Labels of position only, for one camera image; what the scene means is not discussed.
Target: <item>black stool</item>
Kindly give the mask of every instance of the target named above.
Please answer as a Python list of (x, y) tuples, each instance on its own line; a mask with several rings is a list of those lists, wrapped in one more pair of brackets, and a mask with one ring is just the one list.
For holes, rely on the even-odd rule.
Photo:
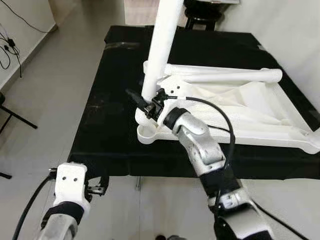
[(216, 22), (222, 17), (220, 4), (197, 0), (185, 0), (185, 16), (188, 18), (185, 29), (193, 29), (194, 24), (205, 25), (205, 30), (214, 31)]
[[(25, 124), (28, 124), (30, 127), (34, 128), (34, 129), (38, 128), (33, 123), (29, 122), (28, 120), (24, 119), (23, 117), (19, 116), (18, 114), (14, 113), (13, 111), (11, 111), (11, 110), (7, 109), (6, 107), (4, 107), (2, 104), (5, 102), (5, 100), (6, 100), (5, 96), (0, 92), (0, 109), (6, 111), (9, 114), (9, 117), (6, 119), (6, 121), (4, 122), (4, 124), (2, 125), (2, 127), (0, 129), (0, 134), (3, 132), (3, 130), (5, 129), (6, 125), (8, 124), (8, 122), (11, 119), (12, 116), (14, 116), (15, 118), (17, 118), (20, 121), (24, 122)], [(12, 178), (12, 176), (4, 174), (2, 172), (0, 172), (0, 177), (6, 178), (6, 179), (11, 179)]]

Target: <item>baseboard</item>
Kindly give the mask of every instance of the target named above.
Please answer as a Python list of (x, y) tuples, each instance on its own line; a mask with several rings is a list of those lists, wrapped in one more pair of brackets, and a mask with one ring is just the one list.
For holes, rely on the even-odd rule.
[[(58, 28), (57, 24), (54, 24), (53, 27), (48, 31), (54, 31)], [(41, 48), (44, 46), (46, 41), (49, 39), (49, 37), (52, 35), (52, 33), (47, 33), (43, 36), (43, 38), (39, 41), (39, 43), (34, 47), (34, 49), (31, 51), (31, 53), (25, 58), (23, 62), (21, 62), (22, 71), (27, 67), (27, 65), (31, 62), (31, 60), (37, 55), (37, 53), (41, 50)], [(20, 79), (20, 68), (18, 67), (14, 73), (11, 75), (11, 77), (7, 80), (7, 82), (3, 85), (1, 88), (1, 92), (5, 94), (11, 86), (15, 83), (16, 80)]]

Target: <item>black tablecloth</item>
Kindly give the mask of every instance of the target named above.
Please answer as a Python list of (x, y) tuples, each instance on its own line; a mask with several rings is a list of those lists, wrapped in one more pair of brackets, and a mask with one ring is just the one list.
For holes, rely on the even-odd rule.
[[(152, 27), (112, 26), (69, 161), (84, 163), (88, 175), (195, 177), (177, 141), (144, 145), (137, 139), (135, 104), (126, 88), (141, 92)], [(250, 33), (177, 29), (168, 62), (243, 69), (281, 68)], [(319, 114), (286, 73), (280, 82), (309, 126)], [(228, 144), (221, 144), (224, 152)], [(238, 178), (286, 179), (320, 176), (320, 154), (297, 148), (236, 145), (232, 168)]]

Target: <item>white wall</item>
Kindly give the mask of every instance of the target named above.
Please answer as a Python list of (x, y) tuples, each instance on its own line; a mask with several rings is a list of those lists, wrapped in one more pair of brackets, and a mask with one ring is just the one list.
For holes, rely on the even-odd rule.
[[(42, 31), (49, 31), (55, 21), (47, 0), (4, 0), (20, 16), (25, 18), (30, 24)], [(8, 35), (14, 40), (20, 49), (20, 61), (23, 62), (32, 50), (38, 45), (46, 35), (27, 26), (21, 19), (0, 2), (0, 23), (5, 27)], [(0, 52), (0, 59), (6, 61)], [(17, 59), (11, 57), (11, 66), (7, 70), (0, 68), (0, 89), (19, 67)]]
[(320, 112), (319, 0), (242, 0), (218, 30), (252, 33)]

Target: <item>gray floor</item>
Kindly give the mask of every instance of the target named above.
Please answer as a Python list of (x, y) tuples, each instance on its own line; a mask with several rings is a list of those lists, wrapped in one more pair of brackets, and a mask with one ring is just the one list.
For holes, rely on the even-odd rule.
[[(110, 25), (124, 24), (121, 0), (83, 0), (6, 94), (5, 105), (39, 128), (12, 119), (0, 136), (0, 233), (11, 239), (32, 192), (50, 167), (64, 162), (80, 122)], [(317, 180), (245, 181), (252, 196), (268, 210), (318, 239), (320, 184)], [(31, 240), (53, 201), (47, 186), (32, 207), (21, 232)], [(213, 216), (198, 179), (112, 177), (107, 195), (95, 197), (78, 240), (152, 240), (179, 234), (190, 240), (214, 240)], [(278, 239), (299, 239), (270, 221)]]

